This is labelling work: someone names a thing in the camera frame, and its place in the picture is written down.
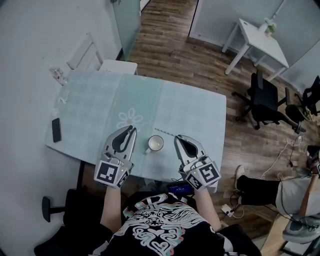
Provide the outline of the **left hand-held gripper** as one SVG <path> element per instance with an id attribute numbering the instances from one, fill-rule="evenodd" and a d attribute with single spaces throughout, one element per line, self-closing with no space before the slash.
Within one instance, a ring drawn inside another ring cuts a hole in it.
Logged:
<path id="1" fill-rule="evenodd" d="M 105 151 L 95 167 L 96 182 L 112 188 L 122 187 L 134 167 L 130 159 L 136 139 L 137 129 L 132 125 L 122 127 L 107 137 Z"/>

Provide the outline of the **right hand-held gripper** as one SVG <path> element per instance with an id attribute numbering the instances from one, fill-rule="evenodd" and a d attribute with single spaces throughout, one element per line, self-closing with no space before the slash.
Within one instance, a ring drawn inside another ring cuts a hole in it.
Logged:
<path id="1" fill-rule="evenodd" d="M 173 142 L 177 157 L 181 161 L 178 172 L 194 190 L 206 189 L 221 178 L 216 162 L 212 161 L 208 155 L 204 155 L 204 149 L 198 141 L 178 134 Z"/>

